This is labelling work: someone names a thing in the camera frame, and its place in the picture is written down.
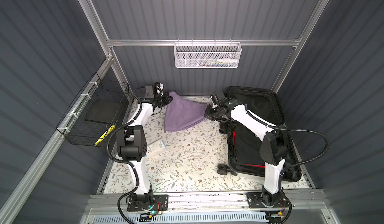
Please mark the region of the purple jeans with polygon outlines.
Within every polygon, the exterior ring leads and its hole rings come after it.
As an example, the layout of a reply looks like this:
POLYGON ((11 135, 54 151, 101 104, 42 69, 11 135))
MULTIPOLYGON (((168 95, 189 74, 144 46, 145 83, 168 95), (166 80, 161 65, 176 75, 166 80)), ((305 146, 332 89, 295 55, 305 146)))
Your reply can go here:
POLYGON ((208 104, 188 101, 175 92, 169 92, 173 100, 167 105, 164 130, 179 132, 203 122, 208 104))

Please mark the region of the red t-shirt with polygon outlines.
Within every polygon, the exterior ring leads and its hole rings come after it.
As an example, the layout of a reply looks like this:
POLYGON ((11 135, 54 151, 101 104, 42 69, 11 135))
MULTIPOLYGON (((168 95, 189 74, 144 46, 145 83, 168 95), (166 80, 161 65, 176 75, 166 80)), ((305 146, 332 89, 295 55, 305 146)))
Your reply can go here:
POLYGON ((243 139, 245 134, 233 132, 234 156, 238 164, 265 169, 265 162, 260 156, 260 141, 243 139))

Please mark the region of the black t-shirt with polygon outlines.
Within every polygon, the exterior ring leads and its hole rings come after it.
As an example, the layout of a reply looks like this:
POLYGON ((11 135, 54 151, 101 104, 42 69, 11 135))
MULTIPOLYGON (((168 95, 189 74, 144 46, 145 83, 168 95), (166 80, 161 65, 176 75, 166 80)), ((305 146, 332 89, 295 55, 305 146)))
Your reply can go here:
POLYGON ((237 171, 253 176, 265 175, 265 162, 260 156, 262 141, 244 125, 233 122, 228 126, 230 160, 237 171))

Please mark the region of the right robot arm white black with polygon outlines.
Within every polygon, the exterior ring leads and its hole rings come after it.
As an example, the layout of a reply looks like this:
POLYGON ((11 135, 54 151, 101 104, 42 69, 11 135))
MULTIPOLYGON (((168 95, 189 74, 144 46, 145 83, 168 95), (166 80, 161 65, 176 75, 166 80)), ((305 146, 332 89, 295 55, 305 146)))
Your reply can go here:
POLYGON ((283 167, 288 153, 286 145, 278 144, 278 137, 283 134, 282 129, 254 114, 246 104, 225 97, 222 92, 213 93, 210 97, 213 104, 207 107, 206 118, 222 122, 222 117, 226 116, 248 128, 261 141, 260 156, 265 162, 261 199, 267 208, 275 206, 283 199, 283 167))

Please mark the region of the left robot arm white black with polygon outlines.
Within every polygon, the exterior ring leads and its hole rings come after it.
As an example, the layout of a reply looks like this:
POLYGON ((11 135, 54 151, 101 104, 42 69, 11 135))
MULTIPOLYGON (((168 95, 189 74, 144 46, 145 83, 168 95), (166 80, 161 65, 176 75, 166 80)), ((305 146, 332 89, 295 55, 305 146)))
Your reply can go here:
POLYGON ((117 131, 117 153, 122 161, 132 170, 135 181, 135 194, 147 195, 152 192, 152 184, 145 169, 147 140, 144 126, 153 115, 155 109, 168 105, 173 98, 163 91, 164 85, 156 82, 153 85, 142 86, 144 94, 134 95, 138 102, 132 118, 117 131))

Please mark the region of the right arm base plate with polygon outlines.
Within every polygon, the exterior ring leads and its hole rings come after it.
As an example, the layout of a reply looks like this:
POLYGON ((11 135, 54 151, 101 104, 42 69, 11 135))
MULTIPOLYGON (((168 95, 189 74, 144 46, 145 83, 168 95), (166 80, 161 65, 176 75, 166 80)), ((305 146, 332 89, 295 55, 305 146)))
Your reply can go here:
POLYGON ((283 209, 289 206, 288 199, 278 192, 276 194, 270 194, 269 192, 250 192, 246 193, 247 201, 250 208, 278 208, 283 209))

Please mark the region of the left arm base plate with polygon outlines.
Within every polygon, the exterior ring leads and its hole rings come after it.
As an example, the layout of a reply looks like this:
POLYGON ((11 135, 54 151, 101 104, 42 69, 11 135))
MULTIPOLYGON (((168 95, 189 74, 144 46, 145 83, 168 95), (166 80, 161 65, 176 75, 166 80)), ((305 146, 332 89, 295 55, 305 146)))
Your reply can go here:
POLYGON ((127 211, 140 212, 140 211, 167 211, 168 210, 168 195, 137 195, 126 198, 128 205, 127 211))

